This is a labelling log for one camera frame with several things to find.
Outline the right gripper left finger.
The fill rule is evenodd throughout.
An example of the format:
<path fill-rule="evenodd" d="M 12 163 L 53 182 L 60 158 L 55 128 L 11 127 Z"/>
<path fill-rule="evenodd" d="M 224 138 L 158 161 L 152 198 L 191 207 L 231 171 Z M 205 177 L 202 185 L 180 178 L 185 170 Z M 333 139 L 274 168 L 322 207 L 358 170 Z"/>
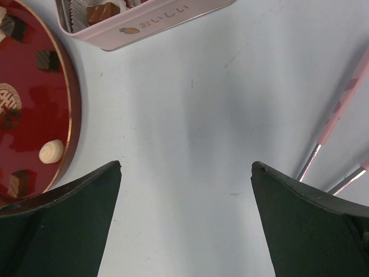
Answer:
<path fill-rule="evenodd" d="M 1 208 L 1 276 L 97 276 L 121 164 Z"/>

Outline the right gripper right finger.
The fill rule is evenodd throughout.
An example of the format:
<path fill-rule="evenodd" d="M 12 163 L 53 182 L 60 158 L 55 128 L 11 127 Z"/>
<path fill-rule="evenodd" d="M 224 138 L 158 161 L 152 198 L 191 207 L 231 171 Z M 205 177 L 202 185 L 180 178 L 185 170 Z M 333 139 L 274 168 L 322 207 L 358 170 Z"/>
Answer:
<path fill-rule="evenodd" d="M 276 276 L 368 276 L 368 207 L 254 162 L 251 183 Z"/>

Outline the red round plate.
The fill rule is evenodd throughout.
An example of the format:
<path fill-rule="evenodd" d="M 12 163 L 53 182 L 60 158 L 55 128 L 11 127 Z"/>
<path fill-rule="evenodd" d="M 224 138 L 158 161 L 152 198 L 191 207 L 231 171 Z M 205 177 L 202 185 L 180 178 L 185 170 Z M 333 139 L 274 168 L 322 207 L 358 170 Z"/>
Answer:
<path fill-rule="evenodd" d="M 37 50 L 56 51 L 60 71 L 36 68 Z M 1 2 L 1 206 L 51 189 L 73 160 L 81 129 L 81 95 L 76 70 L 61 40 L 26 4 Z M 61 159 L 44 164 L 42 146 L 64 145 Z M 35 190 L 22 198 L 7 193 L 10 174 L 36 173 Z"/>

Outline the pink cat paw tongs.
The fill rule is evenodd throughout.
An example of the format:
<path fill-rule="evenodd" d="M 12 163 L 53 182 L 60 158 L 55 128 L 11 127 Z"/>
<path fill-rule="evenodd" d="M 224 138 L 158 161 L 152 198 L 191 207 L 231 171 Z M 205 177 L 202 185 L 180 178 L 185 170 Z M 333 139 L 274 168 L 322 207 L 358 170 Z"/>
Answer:
<path fill-rule="evenodd" d="M 368 48 L 351 65 L 314 134 L 299 182 L 337 195 L 368 173 Z"/>

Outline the metal tin box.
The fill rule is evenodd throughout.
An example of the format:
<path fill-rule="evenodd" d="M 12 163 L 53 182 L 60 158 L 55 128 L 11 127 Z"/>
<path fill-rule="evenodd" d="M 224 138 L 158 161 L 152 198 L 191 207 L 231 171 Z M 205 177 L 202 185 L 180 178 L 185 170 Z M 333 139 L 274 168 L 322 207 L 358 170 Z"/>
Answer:
<path fill-rule="evenodd" d="M 104 51 L 114 51 L 224 8 L 233 1 L 111 1 L 121 12 L 89 25 L 86 9 L 105 3 L 108 1 L 56 1 L 60 29 L 71 38 Z"/>

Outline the brown rectangular chocolate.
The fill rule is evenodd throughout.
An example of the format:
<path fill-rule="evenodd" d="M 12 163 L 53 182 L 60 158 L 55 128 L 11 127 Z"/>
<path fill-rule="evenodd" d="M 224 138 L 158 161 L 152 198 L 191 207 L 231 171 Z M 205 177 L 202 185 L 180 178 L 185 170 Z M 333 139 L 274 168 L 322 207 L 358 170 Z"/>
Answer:
<path fill-rule="evenodd" d="M 86 8 L 86 20 L 88 25 L 94 25 L 106 19 L 109 19 L 121 12 L 119 6 L 112 2 L 106 2 L 101 5 L 89 6 Z"/>

